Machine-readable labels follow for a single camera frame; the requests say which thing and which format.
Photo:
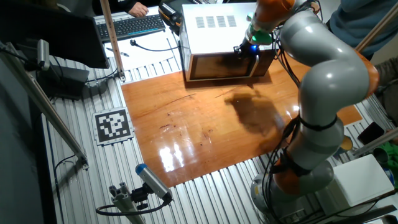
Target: black cable on desk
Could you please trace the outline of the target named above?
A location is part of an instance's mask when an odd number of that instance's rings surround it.
[[[170,202],[171,201],[163,202],[161,205],[159,205],[156,208],[151,208],[151,209],[148,209],[148,210],[145,210],[145,211],[139,211],[139,212],[103,212],[103,211],[101,211],[101,210],[104,210],[104,209],[107,209],[107,208],[114,208],[114,207],[116,207],[115,205],[104,205],[104,206],[101,206],[101,207],[97,208],[95,210],[95,212],[97,214],[106,215],[106,216],[143,215],[143,214],[147,214],[147,213],[151,213],[151,212],[156,212],[156,211],[162,209],[164,206],[168,205]]]
[[[57,167],[63,162],[63,161],[65,161],[65,160],[67,160],[67,159],[70,159],[70,158],[72,158],[73,156],[75,156],[76,154],[74,154],[74,155],[72,155],[72,156],[69,156],[69,157],[66,157],[66,158],[64,158],[64,159],[62,159],[56,166],[55,166],[55,168],[54,168],[54,172],[56,172],[57,171]]]
[[[174,49],[177,49],[177,48],[180,47],[180,46],[176,46],[176,47],[172,47],[172,48],[170,48],[170,49],[152,50],[152,49],[148,49],[148,48],[145,48],[145,47],[143,47],[143,46],[137,44],[136,40],[130,40],[130,44],[131,44],[132,46],[136,46],[136,47],[139,47],[139,48],[141,48],[141,49],[148,50],[148,51],[152,51],[152,52],[163,52],[163,51],[168,51],[168,50],[174,50]]]
[[[9,54],[9,55],[12,55],[12,56],[14,56],[14,57],[16,57],[16,58],[18,58],[18,59],[21,59],[21,60],[23,60],[25,63],[29,63],[29,64],[35,66],[35,67],[36,67],[37,69],[39,69],[39,70],[42,69],[42,68],[40,68],[40,66],[38,66],[36,63],[31,62],[30,60],[27,60],[26,58],[23,58],[23,57],[19,56],[18,54],[14,54],[14,53],[12,53],[12,52],[10,52],[10,51],[8,51],[8,50],[2,48],[2,47],[0,47],[0,52],[4,52],[4,53]]]
[[[364,214],[368,213],[370,210],[372,210],[372,208],[380,201],[380,199],[381,199],[381,198],[377,199],[377,200],[374,202],[374,204],[373,204],[369,209],[367,209],[365,212],[363,212],[363,213],[361,213],[361,214],[352,215],[352,216],[346,216],[346,215],[339,215],[339,214],[337,214],[337,215],[335,215],[335,216],[337,216],[337,217],[342,217],[342,218],[354,218],[354,217],[357,217],[357,216],[359,216],[359,215],[364,215]]]
[[[102,80],[102,79],[107,79],[107,78],[109,78],[111,75],[116,75],[116,74],[118,74],[118,69],[115,69],[115,71],[113,71],[112,73],[110,73],[109,75],[106,75],[106,76],[104,76],[104,77],[101,77],[101,78],[96,78],[96,79],[93,79],[93,80],[87,80],[86,81],[86,83],[89,83],[89,82],[93,82],[93,81],[98,81],[98,80]]]

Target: desk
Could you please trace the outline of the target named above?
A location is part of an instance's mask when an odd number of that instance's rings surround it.
[[[115,20],[130,17],[126,13],[113,15]],[[103,22],[103,17],[96,17],[96,22]],[[167,30],[167,37],[172,47],[177,46],[178,37]],[[140,187],[142,180],[135,174],[136,165],[143,162],[137,138],[128,139],[117,144],[97,146],[94,141],[94,130],[91,123],[92,114],[101,110],[125,107],[126,101],[121,87],[131,82],[140,83],[150,77],[158,77],[181,69],[178,50],[174,50],[174,57],[139,67],[126,72],[127,82],[122,83],[118,78],[107,82],[93,82],[84,91],[81,100],[68,100],[59,98],[53,100],[54,108],[70,129],[76,140],[81,144],[88,156],[90,168],[79,169],[76,159],[61,164],[57,170],[60,182],[60,203],[62,204],[65,223],[112,223],[127,224],[124,217],[104,217],[95,213],[95,208],[111,204],[111,195],[108,187],[118,186],[124,181],[130,190]],[[104,77],[116,69],[113,58],[110,58],[111,68],[107,70],[88,68],[81,63],[58,58],[62,66],[80,68],[90,71],[89,79]],[[345,126],[345,134],[354,141],[355,147],[361,147],[356,140],[358,134],[373,122],[379,119],[390,125],[388,120],[377,117],[382,111],[375,107],[374,99],[370,98],[356,105],[363,119]],[[44,138],[49,166],[49,179],[55,189],[53,162],[56,164],[61,159],[73,153],[62,141],[58,133],[43,117]],[[329,158],[333,166],[352,159],[351,155],[342,154],[340,159]],[[262,223],[262,214],[254,208],[250,198],[250,183],[255,175],[264,171],[263,164],[267,156],[261,155],[237,164],[217,170],[215,172],[197,177],[175,187],[171,187],[174,201],[162,210],[144,215],[147,223]],[[311,195],[309,201],[303,204],[305,215],[319,209],[318,202]],[[57,222],[62,223],[59,201],[53,191],[54,210]],[[158,207],[161,201],[150,195],[148,199],[150,208]]]
[[[289,63],[299,78],[310,69]],[[177,72],[122,90],[144,162],[169,187],[270,152],[299,110],[276,60],[261,78],[186,83]],[[345,125],[362,119],[354,106],[338,116]]]

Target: keyboard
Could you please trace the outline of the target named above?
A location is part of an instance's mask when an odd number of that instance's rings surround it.
[[[118,40],[139,37],[166,29],[159,15],[125,19],[113,22]],[[106,24],[97,25],[102,42],[110,42]]]

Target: wooden tabletop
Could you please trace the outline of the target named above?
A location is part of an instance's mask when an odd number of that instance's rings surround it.
[[[289,58],[301,79],[309,70]],[[122,86],[144,162],[169,187],[273,150],[297,116],[297,87],[274,61],[262,78],[185,82],[182,72]],[[354,106],[344,124],[362,119]]]

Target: metal rod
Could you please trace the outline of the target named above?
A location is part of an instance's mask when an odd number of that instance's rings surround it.
[[[17,53],[11,44],[8,44],[6,48],[10,52]],[[32,98],[41,112],[43,112],[45,117],[51,122],[52,126],[57,130],[61,138],[68,144],[79,160],[81,160],[83,164],[88,165],[86,153],[77,143],[75,137],[73,137],[65,123],[63,123],[50,100],[47,98],[40,85],[36,82],[36,79],[25,71],[23,64],[18,58],[6,53],[0,53],[0,58],[3,59],[12,74],[14,74],[22,87],[24,87],[27,94]]]
[[[377,139],[371,141],[370,143],[366,144],[362,148],[355,150],[353,153],[354,157],[359,157],[362,156],[363,154],[373,150],[375,147],[380,146],[381,144],[384,144],[385,142],[390,141],[391,139],[394,139],[395,137],[398,137],[398,128],[393,129],[392,131],[383,134],[382,136],[378,137]]]
[[[118,38],[116,37],[116,32],[114,30],[112,13],[111,8],[109,7],[108,0],[101,0],[101,7],[105,18],[106,28],[108,29],[109,39],[111,40],[112,50],[114,58],[116,60],[116,66],[118,66],[119,77],[122,81],[125,81],[126,77],[124,76],[124,69],[122,58],[120,56]]]
[[[356,46],[355,50],[361,53],[372,41],[376,38],[398,15],[398,2],[392,7],[392,9],[381,19],[381,21],[370,31],[370,33]]]

